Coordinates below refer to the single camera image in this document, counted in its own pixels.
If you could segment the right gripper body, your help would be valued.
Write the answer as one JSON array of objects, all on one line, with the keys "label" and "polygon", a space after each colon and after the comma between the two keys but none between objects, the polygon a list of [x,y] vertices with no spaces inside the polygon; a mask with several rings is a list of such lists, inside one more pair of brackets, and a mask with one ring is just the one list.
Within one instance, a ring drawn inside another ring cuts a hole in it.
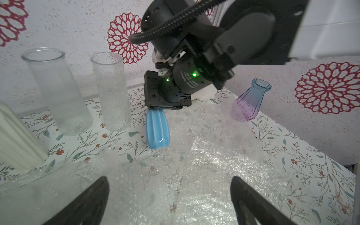
[{"label": "right gripper body", "polygon": [[225,77],[203,57],[184,54],[164,77],[155,71],[144,75],[144,103],[152,110],[179,110],[191,106],[191,95],[213,84],[220,90]]}]

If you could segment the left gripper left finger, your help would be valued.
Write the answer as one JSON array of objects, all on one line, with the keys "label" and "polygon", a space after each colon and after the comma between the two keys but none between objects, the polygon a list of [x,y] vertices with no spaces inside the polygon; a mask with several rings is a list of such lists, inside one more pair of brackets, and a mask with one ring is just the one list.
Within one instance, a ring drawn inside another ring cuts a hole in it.
[{"label": "left gripper left finger", "polygon": [[106,176],[91,184],[45,225],[99,225],[104,216],[110,186]]}]

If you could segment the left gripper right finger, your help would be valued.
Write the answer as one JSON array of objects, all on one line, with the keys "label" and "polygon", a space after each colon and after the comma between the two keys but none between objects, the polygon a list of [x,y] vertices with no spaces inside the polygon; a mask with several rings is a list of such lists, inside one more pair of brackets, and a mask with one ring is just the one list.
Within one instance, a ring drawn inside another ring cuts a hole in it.
[{"label": "left gripper right finger", "polygon": [[240,177],[232,178],[230,194],[239,225],[295,224]]}]

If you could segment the bubble item front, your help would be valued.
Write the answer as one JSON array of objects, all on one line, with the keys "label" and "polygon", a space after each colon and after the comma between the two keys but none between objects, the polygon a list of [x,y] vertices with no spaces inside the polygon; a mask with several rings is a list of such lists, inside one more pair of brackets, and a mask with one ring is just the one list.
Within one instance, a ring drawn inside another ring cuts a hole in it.
[{"label": "bubble item front", "polygon": [[185,155],[177,225],[239,225],[230,185],[240,177],[289,219],[286,175],[259,160],[198,139]]}]

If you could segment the bubble item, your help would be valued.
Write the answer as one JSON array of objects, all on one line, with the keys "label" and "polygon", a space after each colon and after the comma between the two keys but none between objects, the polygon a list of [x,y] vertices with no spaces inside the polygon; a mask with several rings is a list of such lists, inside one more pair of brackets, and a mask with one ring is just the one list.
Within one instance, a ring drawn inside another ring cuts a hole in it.
[{"label": "bubble item", "polygon": [[177,225],[239,225],[230,185],[240,177],[289,219],[286,175],[259,160],[198,139],[185,155]]},{"label": "bubble item", "polygon": [[109,183],[102,225],[196,225],[188,169],[182,151],[156,151],[132,163],[103,151],[88,162],[46,168],[1,186],[1,224],[41,225],[60,213],[58,222],[69,225],[75,211],[65,207],[102,179]]}]

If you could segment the purple blue glass vase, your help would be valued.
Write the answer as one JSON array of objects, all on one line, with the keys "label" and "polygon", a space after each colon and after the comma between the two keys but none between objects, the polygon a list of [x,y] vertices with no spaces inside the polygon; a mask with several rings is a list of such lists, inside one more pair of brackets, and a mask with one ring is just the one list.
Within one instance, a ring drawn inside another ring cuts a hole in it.
[{"label": "purple blue glass vase", "polygon": [[259,113],[265,93],[271,89],[272,86],[267,81],[258,78],[253,79],[251,87],[235,100],[231,115],[241,122],[254,119]]}]

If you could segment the cream ribbed ceramic vase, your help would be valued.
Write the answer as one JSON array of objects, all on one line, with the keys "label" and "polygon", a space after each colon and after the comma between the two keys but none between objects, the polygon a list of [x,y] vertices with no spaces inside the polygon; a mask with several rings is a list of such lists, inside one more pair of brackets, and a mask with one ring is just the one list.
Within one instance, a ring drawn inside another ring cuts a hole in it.
[{"label": "cream ribbed ceramic vase", "polygon": [[12,109],[1,102],[1,162],[26,172],[42,166],[47,158],[47,150]]}]

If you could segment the bubble purple vase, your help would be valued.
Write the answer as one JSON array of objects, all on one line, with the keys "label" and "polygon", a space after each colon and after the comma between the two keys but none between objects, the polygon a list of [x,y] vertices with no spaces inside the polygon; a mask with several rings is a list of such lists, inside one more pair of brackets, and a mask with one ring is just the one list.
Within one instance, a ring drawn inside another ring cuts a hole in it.
[{"label": "bubble purple vase", "polygon": [[172,141],[205,141],[230,152],[260,160],[261,143],[252,133],[242,114],[233,115],[231,99],[219,104],[195,101],[179,111],[167,111]]}]

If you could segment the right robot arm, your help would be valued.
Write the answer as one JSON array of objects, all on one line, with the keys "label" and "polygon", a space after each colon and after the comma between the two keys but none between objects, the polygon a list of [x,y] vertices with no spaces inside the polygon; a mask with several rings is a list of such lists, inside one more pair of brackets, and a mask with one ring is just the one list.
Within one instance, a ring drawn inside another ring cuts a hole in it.
[{"label": "right robot arm", "polygon": [[163,76],[145,73],[145,105],[179,110],[191,95],[222,89],[237,65],[283,65],[360,53],[359,1],[234,1],[219,25],[205,11],[215,1],[153,1],[142,40],[165,58]]}]

